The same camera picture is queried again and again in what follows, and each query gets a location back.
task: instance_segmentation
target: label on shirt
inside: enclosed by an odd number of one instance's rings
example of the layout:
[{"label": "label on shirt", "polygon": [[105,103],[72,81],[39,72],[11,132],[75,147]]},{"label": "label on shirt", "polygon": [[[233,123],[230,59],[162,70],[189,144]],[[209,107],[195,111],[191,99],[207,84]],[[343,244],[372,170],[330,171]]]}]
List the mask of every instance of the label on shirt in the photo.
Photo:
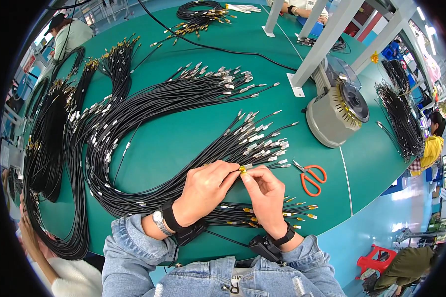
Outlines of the label on shirt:
[{"label": "label on shirt", "polygon": [[240,280],[250,268],[234,268],[231,274],[231,297],[245,297],[240,289]]}]

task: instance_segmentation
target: black wrist strap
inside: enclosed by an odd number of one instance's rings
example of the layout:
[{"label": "black wrist strap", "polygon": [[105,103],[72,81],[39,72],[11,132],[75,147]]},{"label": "black wrist strap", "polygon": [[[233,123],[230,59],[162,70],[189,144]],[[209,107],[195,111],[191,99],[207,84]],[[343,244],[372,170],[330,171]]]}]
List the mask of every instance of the black wrist strap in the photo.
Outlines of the black wrist strap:
[{"label": "black wrist strap", "polygon": [[282,238],[279,238],[278,240],[273,240],[273,244],[277,247],[280,247],[281,245],[290,241],[294,237],[295,231],[293,226],[288,222],[286,222],[286,224],[287,224],[286,235],[284,235]]},{"label": "black wrist strap", "polygon": [[168,228],[172,229],[174,232],[180,232],[184,227],[180,226],[173,215],[173,205],[174,201],[168,201],[162,205],[162,215],[164,216],[165,223],[167,223]]},{"label": "black wrist strap", "polygon": [[294,7],[294,5],[291,5],[290,7],[287,8],[287,13],[288,13],[288,14],[294,15],[294,14],[292,13],[292,8],[293,8],[293,7]]}]

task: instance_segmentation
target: orange scissors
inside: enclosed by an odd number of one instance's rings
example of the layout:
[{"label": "orange scissors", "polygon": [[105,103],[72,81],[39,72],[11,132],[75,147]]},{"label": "orange scissors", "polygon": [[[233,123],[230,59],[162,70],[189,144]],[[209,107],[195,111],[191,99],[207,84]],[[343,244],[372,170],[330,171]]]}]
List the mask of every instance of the orange scissors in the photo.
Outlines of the orange scissors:
[{"label": "orange scissors", "polygon": [[[318,196],[321,193],[321,187],[318,184],[316,184],[315,181],[310,179],[307,176],[307,173],[310,173],[310,175],[312,175],[318,182],[325,183],[327,181],[327,174],[325,173],[325,170],[323,170],[322,167],[320,167],[319,165],[309,165],[309,166],[302,167],[295,160],[292,160],[292,161],[294,162],[294,165],[296,165],[296,167],[303,172],[303,173],[301,173],[301,181],[303,183],[304,191],[306,191],[306,193],[309,196],[311,196],[311,197]],[[315,175],[315,173],[310,168],[317,168],[317,169],[319,169],[322,172],[322,175],[324,176],[324,180],[321,180],[319,178],[319,176]],[[313,184],[319,191],[317,193],[315,193],[315,194],[309,192],[309,190],[306,187],[306,180],[308,182],[310,182],[311,184]]]}]

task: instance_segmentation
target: scissors handle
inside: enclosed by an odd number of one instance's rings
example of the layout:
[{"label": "scissors handle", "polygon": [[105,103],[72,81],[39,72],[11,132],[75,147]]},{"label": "scissors handle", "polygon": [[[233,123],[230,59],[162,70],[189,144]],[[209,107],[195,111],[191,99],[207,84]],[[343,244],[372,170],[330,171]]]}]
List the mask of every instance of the scissors handle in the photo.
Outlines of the scissors handle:
[{"label": "scissors handle", "polygon": [[312,170],[308,170],[307,172],[310,173],[310,175],[312,175],[318,182],[320,183],[325,183],[327,181],[327,174],[325,173],[325,170],[322,169],[322,167],[320,167],[319,165],[309,165],[309,166],[305,166],[305,169],[309,169],[309,168],[317,168],[322,172],[322,175],[324,176],[324,180],[321,180],[317,175],[315,175],[314,171]]},{"label": "scissors handle", "polygon": [[[309,192],[309,190],[308,190],[307,187],[306,187],[306,180],[307,180],[308,182],[310,182],[311,184],[313,184],[314,187],[317,188],[317,193],[314,194],[314,193]],[[321,193],[321,187],[320,187],[318,184],[316,184],[315,181],[311,180],[309,177],[307,177],[307,176],[306,176],[305,174],[303,174],[303,173],[301,173],[301,182],[303,183],[304,191],[305,191],[309,196],[311,196],[311,197],[315,197],[315,196],[318,196],[318,195]]]}]

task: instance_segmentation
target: green jacket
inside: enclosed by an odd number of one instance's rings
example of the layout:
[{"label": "green jacket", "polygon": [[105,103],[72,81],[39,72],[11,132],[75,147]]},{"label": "green jacket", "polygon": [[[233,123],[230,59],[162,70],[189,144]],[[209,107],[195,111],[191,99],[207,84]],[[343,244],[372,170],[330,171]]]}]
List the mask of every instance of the green jacket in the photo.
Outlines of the green jacket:
[{"label": "green jacket", "polygon": [[375,290],[387,288],[392,284],[408,285],[420,278],[430,267],[433,258],[431,247],[404,248],[395,256],[375,284]]}]

